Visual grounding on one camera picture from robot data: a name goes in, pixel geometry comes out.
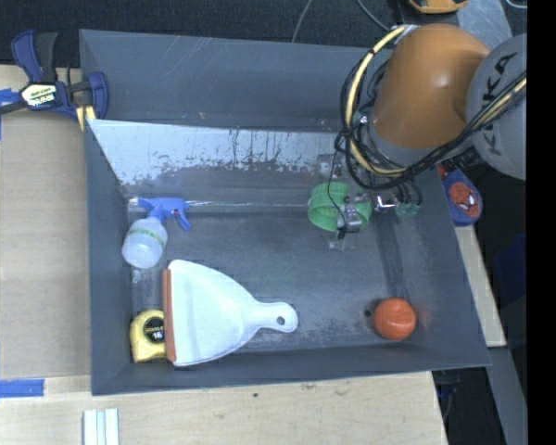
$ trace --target blue spray trigger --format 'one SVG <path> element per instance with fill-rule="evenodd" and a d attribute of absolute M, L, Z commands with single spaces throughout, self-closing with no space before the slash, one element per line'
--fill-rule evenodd
<path fill-rule="evenodd" d="M 175 218 L 185 231 L 192 227 L 185 216 L 189 205 L 180 197 L 134 197 L 130 202 L 148 210 L 149 218 L 157 218 L 161 222 L 166 218 Z"/>

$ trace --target spray bottle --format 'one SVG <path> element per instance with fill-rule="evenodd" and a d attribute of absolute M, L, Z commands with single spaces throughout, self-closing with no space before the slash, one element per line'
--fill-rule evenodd
<path fill-rule="evenodd" d="M 130 204 L 148 210 L 148 214 L 130 226 L 121 255 L 133 267 L 150 269 L 157 265 L 167 245 L 164 220 L 173 217 L 185 231 L 189 231 L 191 225 L 184 213 L 189 206 L 180 197 L 133 197 Z"/>

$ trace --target black floor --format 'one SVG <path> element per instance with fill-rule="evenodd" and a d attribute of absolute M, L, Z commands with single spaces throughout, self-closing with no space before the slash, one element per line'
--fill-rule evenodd
<path fill-rule="evenodd" d="M 10 42 L 28 29 L 58 32 L 54 62 L 79 67 L 79 29 L 173 33 L 316 45 L 368 47 L 400 23 L 395 0 L 361 0 L 381 24 L 373 22 L 355 0 L 0 0 L 0 63 L 13 64 Z M 527 32 L 526 0 L 502 0 L 513 34 Z M 525 234 L 525 183 L 475 167 L 466 172 L 484 200 L 475 225 L 491 284 L 502 304 L 502 286 L 494 258 L 517 235 Z M 526 349 L 513 351 L 526 395 Z M 439 373 L 441 406 L 451 445 L 504 445 L 486 370 Z"/>

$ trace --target white dustpan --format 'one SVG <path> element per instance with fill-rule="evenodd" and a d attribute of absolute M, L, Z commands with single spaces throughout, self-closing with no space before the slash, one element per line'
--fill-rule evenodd
<path fill-rule="evenodd" d="M 260 328 L 284 333 L 297 328 L 290 305 L 259 302 L 233 278 L 204 265 L 172 261 L 163 285 L 167 358 L 176 366 L 218 359 Z"/>

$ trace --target orange ball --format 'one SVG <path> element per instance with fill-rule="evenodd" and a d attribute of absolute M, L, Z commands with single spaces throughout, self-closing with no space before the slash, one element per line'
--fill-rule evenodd
<path fill-rule="evenodd" d="M 416 312 L 405 299 L 385 299 L 374 309 L 373 325 L 387 339 L 405 339 L 416 327 Z"/>

